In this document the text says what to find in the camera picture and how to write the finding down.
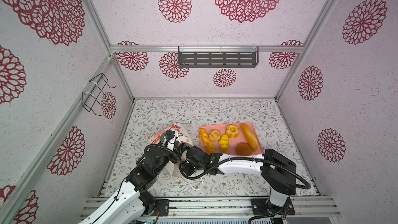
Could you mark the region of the orange twisted fake bread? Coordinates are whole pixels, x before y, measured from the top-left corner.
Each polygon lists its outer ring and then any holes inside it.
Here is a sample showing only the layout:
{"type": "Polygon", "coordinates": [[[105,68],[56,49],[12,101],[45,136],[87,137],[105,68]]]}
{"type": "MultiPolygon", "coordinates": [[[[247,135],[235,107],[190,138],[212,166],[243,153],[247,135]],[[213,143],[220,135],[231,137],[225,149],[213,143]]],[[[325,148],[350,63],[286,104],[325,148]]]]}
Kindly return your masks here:
{"type": "Polygon", "coordinates": [[[207,149],[207,153],[208,154],[215,153],[216,152],[215,146],[211,142],[207,132],[203,128],[199,128],[199,134],[201,136],[204,146],[207,149]]]}

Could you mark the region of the white floral paper bag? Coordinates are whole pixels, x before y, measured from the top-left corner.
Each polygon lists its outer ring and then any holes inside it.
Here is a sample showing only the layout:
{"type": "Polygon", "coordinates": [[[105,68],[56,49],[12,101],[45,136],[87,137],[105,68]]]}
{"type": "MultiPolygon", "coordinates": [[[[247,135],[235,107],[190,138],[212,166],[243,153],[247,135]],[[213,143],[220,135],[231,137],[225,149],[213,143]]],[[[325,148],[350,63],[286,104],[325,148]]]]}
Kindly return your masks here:
{"type": "MultiPolygon", "coordinates": [[[[159,144],[167,147],[169,150],[172,150],[176,155],[178,155],[178,157],[181,156],[181,151],[184,147],[194,146],[193,139],[191,138],[189,132],[180,122],[175,122],[170,126],[165,127],[161,131],[149,136],[148,141],[150,144],[159,144]],[[168,130],[173,131],[174,134],[167,142],[168,139],[166,137],[166,132],[168,130]]],[[[182,155],[180,158],[182,158],[182,161],[185,161],[185,155],[182,155]]],[[[165,168],[170,176],[183,178],[177,164],[174,164],[170,161],[165,168]]]]}

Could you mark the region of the yellow fake bread roll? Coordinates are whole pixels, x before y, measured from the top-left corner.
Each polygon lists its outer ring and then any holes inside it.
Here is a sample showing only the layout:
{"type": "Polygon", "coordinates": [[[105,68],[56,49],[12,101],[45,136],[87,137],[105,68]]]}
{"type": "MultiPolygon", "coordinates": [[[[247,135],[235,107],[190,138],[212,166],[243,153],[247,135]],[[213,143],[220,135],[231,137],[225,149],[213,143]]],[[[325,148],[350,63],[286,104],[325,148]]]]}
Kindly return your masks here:
{"type": "Polygon", "coordinates": [[[218,142],[221,138],[221,133],[220,131],[214,129],[208,133],[208,137],[212,142],[218,142]]]}

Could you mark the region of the yellow croissant fake bread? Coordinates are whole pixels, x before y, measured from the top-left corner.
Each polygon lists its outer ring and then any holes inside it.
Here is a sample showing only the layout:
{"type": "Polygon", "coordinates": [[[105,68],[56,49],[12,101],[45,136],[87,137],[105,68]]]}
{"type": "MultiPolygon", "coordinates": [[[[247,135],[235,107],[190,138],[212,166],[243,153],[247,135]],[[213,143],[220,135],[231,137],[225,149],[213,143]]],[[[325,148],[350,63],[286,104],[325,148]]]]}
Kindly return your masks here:
{"type": "Polygon", "coordinates": [[[229,137],[228,135],[224,134],[219,140],[219,146],[222,153],[227,153],[229,149],[229,137]]]}

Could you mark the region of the orange bundt fake bread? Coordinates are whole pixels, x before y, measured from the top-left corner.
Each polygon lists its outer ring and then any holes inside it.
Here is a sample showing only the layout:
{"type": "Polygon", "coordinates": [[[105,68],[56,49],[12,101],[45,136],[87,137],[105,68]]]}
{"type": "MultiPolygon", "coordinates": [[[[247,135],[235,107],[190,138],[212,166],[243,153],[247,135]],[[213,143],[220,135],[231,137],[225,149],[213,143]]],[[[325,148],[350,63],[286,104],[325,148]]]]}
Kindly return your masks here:
{"type": "Polygon", "coordinates": [[[237,139],[239,133],[240,133],[239,127],[235,124],[229,124],[225,131],[225,135],[227,135],[229,139],[237,139]]]}

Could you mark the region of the brown round fake bread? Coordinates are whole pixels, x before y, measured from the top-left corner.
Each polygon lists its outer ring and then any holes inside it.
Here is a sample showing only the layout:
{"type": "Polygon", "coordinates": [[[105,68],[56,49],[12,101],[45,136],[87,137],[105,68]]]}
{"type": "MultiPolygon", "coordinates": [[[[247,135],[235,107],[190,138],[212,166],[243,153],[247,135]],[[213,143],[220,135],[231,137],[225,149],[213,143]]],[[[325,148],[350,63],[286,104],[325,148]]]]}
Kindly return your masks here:
{"type": "Polygon", "coordinates": [[[235,153],[238,156],[250,156],[252,154],[252,148],[248,143],[238,143],[235,147],[235,153]]]}

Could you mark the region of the long golden baguette fake bread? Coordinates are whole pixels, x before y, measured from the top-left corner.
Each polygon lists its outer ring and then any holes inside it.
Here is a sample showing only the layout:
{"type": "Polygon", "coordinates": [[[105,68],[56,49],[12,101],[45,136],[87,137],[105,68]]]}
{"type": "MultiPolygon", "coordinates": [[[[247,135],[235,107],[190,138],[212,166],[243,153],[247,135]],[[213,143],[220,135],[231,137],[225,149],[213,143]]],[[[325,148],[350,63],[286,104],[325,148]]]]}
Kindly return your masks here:
{"type": "Polygon", "coordinates": [[[243,133],[247,143],[251,147],[252,151],[257,151],[257,149],[259,147],[259,141],[258,141],[257,136],[252,131],[250,125],[248,125],[246,123],[242,123],[240,125],[240,128],[242,130],[242,133],[243,133]]]}

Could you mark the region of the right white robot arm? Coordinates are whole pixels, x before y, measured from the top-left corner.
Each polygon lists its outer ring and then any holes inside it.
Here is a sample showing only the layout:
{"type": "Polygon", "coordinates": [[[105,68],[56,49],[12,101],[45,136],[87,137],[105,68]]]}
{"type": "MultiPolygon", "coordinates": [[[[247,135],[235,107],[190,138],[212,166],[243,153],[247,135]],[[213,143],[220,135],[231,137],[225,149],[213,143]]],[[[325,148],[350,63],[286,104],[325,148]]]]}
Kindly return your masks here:
{"type": "Polygon", "coordinates": [[[207,154],[191,147],[182,156],[179,170],[189,180],[207,174],[240,173],[262,177],[271,187],[267,200],[270,213],[289,207],[289,198],[296,194],[296,164],[273,149],[266,149],[259,155],[239,156],[220,152],[207,154]]]}

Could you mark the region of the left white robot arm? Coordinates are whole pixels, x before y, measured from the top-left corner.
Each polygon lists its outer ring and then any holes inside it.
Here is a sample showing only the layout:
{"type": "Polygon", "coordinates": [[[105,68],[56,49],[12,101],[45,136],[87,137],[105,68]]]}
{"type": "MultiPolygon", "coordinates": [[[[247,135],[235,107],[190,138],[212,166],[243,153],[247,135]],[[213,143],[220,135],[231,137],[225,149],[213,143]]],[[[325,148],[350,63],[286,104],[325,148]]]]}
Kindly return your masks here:
{"type": "Polygon", "coordinates": [[[128,224],[143,214],[151,213],[155,198],[148,189],[169,162],[180,164],[176,152],[162,145],[146,146],[136,167],[122,180],[116,193],[81,223],[128,224]]]}

